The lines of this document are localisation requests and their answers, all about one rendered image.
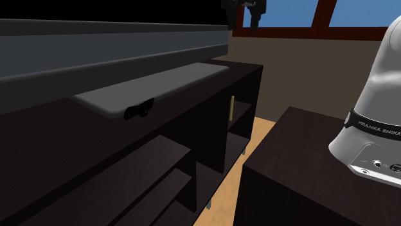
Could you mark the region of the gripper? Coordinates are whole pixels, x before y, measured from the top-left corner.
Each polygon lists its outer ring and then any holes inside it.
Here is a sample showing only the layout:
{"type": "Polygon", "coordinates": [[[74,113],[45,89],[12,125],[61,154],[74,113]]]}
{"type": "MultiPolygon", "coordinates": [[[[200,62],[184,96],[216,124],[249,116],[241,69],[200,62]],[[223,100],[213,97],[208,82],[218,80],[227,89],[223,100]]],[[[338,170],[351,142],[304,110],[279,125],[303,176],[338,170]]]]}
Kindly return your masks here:
{"type": "Polygon", "coordinates": [[[228,30],[237,26],[237,7],[246,6],[251,14],[250,29],[256,30],[262,14],[266,12],[267,0],[221,0],[221,8],[226,10],[228,30]]]}

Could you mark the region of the red framed window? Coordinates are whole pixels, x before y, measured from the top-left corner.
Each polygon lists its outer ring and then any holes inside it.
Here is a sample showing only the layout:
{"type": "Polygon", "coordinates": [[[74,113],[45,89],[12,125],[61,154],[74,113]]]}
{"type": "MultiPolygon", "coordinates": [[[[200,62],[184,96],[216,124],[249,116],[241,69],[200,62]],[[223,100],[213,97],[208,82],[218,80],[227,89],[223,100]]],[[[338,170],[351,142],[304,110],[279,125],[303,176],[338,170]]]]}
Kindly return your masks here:
{"type": "Polygon", "coordinates": [[[401,19],[401,0],[249,0],[266,2],[257,29],[251,10],[234,7],[234,37],[382,40],[388,26],[401,19]]]}

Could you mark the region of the small black knobbed object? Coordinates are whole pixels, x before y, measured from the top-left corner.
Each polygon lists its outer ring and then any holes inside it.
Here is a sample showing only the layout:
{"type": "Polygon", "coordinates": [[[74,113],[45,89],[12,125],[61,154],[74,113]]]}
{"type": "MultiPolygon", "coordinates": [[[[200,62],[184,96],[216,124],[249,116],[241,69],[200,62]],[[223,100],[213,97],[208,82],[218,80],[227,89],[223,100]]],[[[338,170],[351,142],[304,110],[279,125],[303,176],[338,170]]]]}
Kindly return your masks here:
{"type": "Polygon", "coordinates": [[[146,117],[154,104],[154,100],[155,98],[151,98],[139,105],[128,107],[123,115],[124,120],[131,119],[135,116],[146,117]]]}

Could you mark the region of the dark wooden media cabinet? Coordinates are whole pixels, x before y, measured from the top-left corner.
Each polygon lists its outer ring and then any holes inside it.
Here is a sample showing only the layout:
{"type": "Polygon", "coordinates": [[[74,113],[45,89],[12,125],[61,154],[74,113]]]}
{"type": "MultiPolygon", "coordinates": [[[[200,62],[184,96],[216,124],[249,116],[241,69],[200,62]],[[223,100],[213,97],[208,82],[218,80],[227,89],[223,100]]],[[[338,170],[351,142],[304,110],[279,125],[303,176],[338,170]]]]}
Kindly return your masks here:
{"type": "Polygon", "coordinates": [[[0,226],[193,226],[251,139],[263,66],[109,119],[62,99],[0,116],[0,226]]]}

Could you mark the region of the dark robot stand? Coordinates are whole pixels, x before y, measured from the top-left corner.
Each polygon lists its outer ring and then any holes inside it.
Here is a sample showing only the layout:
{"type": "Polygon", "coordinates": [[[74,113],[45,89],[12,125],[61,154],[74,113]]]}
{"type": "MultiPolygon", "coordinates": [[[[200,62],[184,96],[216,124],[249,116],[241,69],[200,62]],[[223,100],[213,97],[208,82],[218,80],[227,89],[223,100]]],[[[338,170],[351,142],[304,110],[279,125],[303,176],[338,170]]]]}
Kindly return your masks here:
{"type": "Polygon", "coordinates": [[[244,162],[233,226],[401,226],[401,189],[330,153],[343,124],[289,107],[244,162]]]}

